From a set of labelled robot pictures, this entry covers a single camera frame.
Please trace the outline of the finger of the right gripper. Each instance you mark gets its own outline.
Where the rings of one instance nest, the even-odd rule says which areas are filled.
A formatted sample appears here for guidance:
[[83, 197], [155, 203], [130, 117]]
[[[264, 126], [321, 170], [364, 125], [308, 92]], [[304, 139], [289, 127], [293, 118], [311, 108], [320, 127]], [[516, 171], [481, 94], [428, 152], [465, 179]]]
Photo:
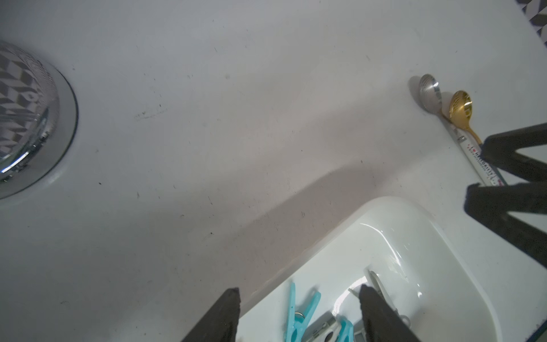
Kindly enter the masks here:
[[481, 146], [481, 159], [528, 182], [546, 181], [546, 163], [517, 150], [546, 145], [546, 124], [490, 135]]
[[467, 187], [464, 211], [525, 255], [546, 266], [546, 233], [511, 214], [546, 214], [546, 183]]

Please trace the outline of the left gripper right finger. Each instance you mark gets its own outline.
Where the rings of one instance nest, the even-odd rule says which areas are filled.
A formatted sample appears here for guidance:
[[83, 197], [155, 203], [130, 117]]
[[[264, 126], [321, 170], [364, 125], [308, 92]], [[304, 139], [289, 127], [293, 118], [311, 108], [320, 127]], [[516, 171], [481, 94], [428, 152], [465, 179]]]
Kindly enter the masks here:
[[372, 287], [361, 286], [359, 301], [366, 341], [420, 342]]

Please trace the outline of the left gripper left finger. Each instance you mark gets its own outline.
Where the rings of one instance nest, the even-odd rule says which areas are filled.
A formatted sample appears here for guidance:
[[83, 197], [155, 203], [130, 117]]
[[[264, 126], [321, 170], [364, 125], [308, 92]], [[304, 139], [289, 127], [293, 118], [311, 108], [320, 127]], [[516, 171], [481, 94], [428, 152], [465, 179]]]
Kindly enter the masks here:
[[235, 342], [240, 313], [239, 288], [229, 288], [195, 324], [182, 342]]

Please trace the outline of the grey clothespin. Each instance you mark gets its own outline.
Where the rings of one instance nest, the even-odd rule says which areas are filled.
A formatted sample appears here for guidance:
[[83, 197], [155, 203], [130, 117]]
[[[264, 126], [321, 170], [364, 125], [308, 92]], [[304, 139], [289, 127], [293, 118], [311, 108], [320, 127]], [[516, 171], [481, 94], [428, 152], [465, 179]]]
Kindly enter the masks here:
[[321, 315], [306, 329], [302, 342], [335, 342], [339, 336], [341, 325], [331, 312]]
[[368, 286], [372, 287], [374, 290], [376, 290], [377, 294], [386, 302], [386, 304], [401, 318], [403, 323], [410, 328], [411, 327], [411, 320], [408, 316], [400, 314], [398, 309], [393, 303], [393, 300], [387, 293], [387, 289], [383, 285], [383, 282], [381, 282], [380, 277], [376, 272], [374, 272], [372, 269], [367, 270], [368, 273]]

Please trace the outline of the teal clothespin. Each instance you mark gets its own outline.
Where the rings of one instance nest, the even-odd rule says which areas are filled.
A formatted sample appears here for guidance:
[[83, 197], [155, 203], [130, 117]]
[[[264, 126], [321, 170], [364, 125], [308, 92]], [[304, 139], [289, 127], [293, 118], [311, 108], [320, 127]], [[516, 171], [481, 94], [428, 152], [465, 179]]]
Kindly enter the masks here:
[[354, 342], [354, 326], [352, 322], [343, 317], [339, 323], [340, 330], [336, 342]]
[[319, 302], [321, 293], [315, 292], [311, 298], [309, 305], [303, 313], [296, 311], [296, 285], [291, 283], [289, 290], [289, 306], [287, 313], [287, 325], [285, 333], [285, 342], [300, 342], [308, 328], [311, 318], [313, 317]]

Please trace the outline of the white plastic storage box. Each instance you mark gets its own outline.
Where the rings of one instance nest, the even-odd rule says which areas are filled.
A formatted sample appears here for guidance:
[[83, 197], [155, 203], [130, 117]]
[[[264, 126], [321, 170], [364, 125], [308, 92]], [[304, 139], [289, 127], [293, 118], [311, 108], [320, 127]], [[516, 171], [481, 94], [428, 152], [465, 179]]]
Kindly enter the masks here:
[[501, 340], [487, 295], [439, 225], [419, 205], [396, 197], [366, 203], [300, 256], [245, 307], [237, 340], [284, 340], [291, 283], [297, 312], [321, 293], [310, 324], [331, 312], [358, 325], [358, 292], [368, 285], [368, 269], [421, 341]]

